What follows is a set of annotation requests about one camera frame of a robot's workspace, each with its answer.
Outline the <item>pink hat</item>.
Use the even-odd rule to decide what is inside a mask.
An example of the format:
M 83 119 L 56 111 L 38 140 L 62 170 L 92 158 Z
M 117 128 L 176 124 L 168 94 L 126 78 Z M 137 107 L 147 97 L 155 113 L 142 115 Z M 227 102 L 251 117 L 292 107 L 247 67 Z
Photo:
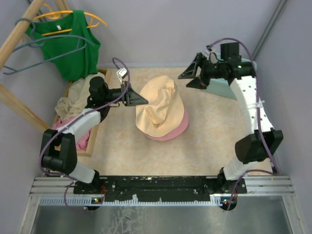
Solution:
M 175 129 L 173 129 L 166 135 L 160 136 L 160 137 L 150 136 L 148 134 L 145 134 L 145 136 L 148 137 L 149 139 L 156 140 L 156 141 L 168 141 L 181 135 L 187 129 L 188 125 L 189 125 L 189 114 L 187 110 L 184 109 L 183 119 L 181 123 Z

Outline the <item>beige bucket hat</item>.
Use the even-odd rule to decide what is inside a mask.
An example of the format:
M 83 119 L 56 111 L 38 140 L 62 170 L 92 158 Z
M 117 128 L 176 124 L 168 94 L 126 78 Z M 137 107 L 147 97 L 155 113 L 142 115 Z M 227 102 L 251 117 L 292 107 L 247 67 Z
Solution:
M 151 137 L 163 137 L 176 129 L 184 117 L 178 86 L 169 76 L 153 78 L 139 93 L 148 103 L 136 106 L 136 126 Z

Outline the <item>wooden clothes rack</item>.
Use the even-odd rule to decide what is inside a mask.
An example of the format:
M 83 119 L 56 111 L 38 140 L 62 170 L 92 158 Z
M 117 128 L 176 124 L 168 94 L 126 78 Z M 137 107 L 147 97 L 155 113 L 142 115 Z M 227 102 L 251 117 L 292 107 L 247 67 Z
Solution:
M 21 18 L 29 3 L 26 0 L 0 1 L 0 45 L 11 33 L 16 20 Z M 95 13 L 109 23 L 104 13 L 105 3 L 102 0 L 69 0 L 70 9 L 81 9 Z M 102 46 L 98 62 L 104 63 L 104 42 L 100 36 L 109 29 L 99 26 L 93 29 Z M 22 68 L 32 65 L 42 59 L 39 49 L 30 47 L 14 52 L 10 56 L 8 65 L 13 68 Z M 46 63 L 14 75 L 4 75 L 0 72 L 0 84 L 21 100 L 30 110 L 45 123 L 51 124 L 54 117 L 54 107 L 58 99 L 64 94 L 65 81 L 61 78 L 55 65 Z M 41 133 L 20 117 L 17 113 L 0 102 L 0 159 L 14 157 L 38 157 L 41 143 Z

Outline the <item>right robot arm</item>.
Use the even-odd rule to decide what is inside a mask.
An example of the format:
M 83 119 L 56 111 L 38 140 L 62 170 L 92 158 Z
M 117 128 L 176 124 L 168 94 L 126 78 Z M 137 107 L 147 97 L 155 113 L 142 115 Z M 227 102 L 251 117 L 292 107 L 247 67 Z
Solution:
M 281 130 L 275 130 L 264 110 L 257 92 L 256 69 L 252 61 L 243 61 L 239 53 L 241 42 L 230 39 L 220 46 L 216 57 L 213 44 L 207 45 L 205 54 L 197 53 L 192 63 L 178 79 L 190 79 L 188 88 L 204 90 L 212 79 L 224 79 L 238 101 L 245 123 L 245 136 L 234 147 L 235 157 L 220 169 L 217 188 L 224 193 L 238 191 L 239 179 L 251 171 L 251 167 L 273 155 L 283 140 Z

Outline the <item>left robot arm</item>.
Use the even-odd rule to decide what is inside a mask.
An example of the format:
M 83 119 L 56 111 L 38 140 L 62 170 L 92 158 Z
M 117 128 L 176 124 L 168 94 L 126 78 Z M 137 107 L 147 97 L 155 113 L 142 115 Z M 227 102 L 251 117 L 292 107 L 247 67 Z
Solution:
M 83 183 L 84 188 L 94 194 L 101 189 L 99 173 L 78 161 L 77 141 L 105 120 L 111 104 L 122 102 L 125 106 L 137 106 L 148 104 L 148 100 L 135 92 L 130 82 L 109 89 L 100 76 L 91 78 L 89 92 L 87 105 L 79 116 L 60 128 L 47 129 L 43 133 L 39 165 L 44 173 L 64 175 Z

